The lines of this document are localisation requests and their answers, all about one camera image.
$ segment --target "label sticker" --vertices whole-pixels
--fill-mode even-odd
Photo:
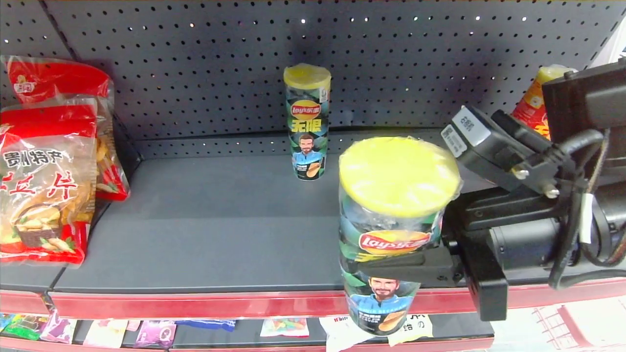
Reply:
[[[325,103],[328,101],[328,90],[326,88],[319,88],[319,103]]]
[[[483,143],[491,135],[485,125],[465,106],[452,118],[452,121],[474,147]]]
[[[448,125],[441,131],[441,136],[446,142],[448,149],[452,152],[455,158],[458,158],[464,151],[468,149],[468,146],[463,142],[461,136],[456,133],[456,130],[452,125]]]

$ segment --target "snack bag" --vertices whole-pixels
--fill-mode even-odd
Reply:
[[[97,68],[72,61],[2,56],[18,100],[24,104],[46,100],[95,97],[98,102],[98,183],[96,196],[125,200],[128,180],[115,152],[113,139],[113,82]]]
[[[0,314],[0,332],[2,332],[2,330],[4,330],[4,328],[11,323],[13,317],[15,317],[13,314]]]
[[[411,314],[406,318],[400,330],[387,336],[389,345],[396,346],[399,343],[415,341],[419,338],[432,338],[433,324],[428,315]]]
[[[263,321],[260,334],[262,338],[280,335],[308,337],[309,327],[306,318],[265,319]]]
[[[517,106],[515,106],[511,116],[522,121],[545,138],[550,139],[548,115],[546,114],[541,86],[544,83],[562,77],[567,71],[577,70],[562,65],[550,65],[540,68],[535,76],[535,80],[528,87],[528,91],[526,91]]]
[[[211,329],[211,330],[224,329],[228,332],[232,332],[233,330],[235,330],[235,322],[236,320],[216,320],[216,319],[177,320],[176,325],[187,325],[187,326],[193,326],[194,328]]]
[[[128,321],[128,326],[126,326],[126,330],[137,331],[137,329],[139,329],[139,325],[141,325],[141,320],[131,319]]]
[[[321,317],[319,323],[327,335],[326,352],[340,352],[375,337],[359,328],[347,315]]]
[[[120,348],[127,325],[128,320],[94,320],[83,345]]]
[[[81,264],[95,202],[95,100],[9,108],[0,122],[0,262]]]
[[[37,340],[47,322],[47,316],[18,314],[13,317],[13,320],[4,329],[4,332],[25,339]]]
[[[170,348],[174,343],[176,324],[172,320],[146,320],[141,324],[135,348],[157,345]]]
[[[76,320],[59,318],[59,313],[55,309],[50,314],[48,323],[44,326],[39,338],[50,342],[71,344],[74,339],[75,329]]]

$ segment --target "potato chips in bag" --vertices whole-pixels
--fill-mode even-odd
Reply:
[[[128,180],[115,152],[113,139],[113,82],[104,72],[72,61],[2,56],[18,100],[28,104],[70,98],[96,98],[98,104],[98,183],[96,196],[125,200]]]
[[[0,262],[81,264],[94,212],[95,99],[0,115]]]

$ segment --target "lay's chip can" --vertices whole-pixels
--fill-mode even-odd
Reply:
[[[443,212],[461,184],[452,154],[401,137],[356,142],[339,159],[339,248],[349,313],[364,331],[402,327],[420,283],[367,276],[358,263],[439,244]]]
[[[298,64],[285,69],[291,163],[298,179],[317,180],[326,168],[331,73]]]

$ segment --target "lower shelf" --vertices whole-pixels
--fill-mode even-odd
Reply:
[[[489,323],[480,321],[477,314],[436,314],[430,315],[433,323],[433,338],[419,339],[412,343],[404,343],[394,347],[393,351],[447,352],[489,348],[493,342],[493,329]],[[262,320],[237,321],[235,331],[198,329],[190,326],[178,326],[174,345],[170,351],[315,351],[326,350],[326,332],[318,319],[307,320],[310,336],[293,338],[275,336],[259,337]],[[120,351],[120,349],[103,349],[83,346],[91,321],[80,321],[76,327],[74,344],[66,345],[42,341],[0,337],[3,348],[22,349],[26,351],[74,352],[74,351]],[[122,344],[122,351],[145,351],[132,349],[138,332],[127,331]],[[386,339],[377,338],[366,341],[351,348],[374,349],[383,351],[390,348]]]

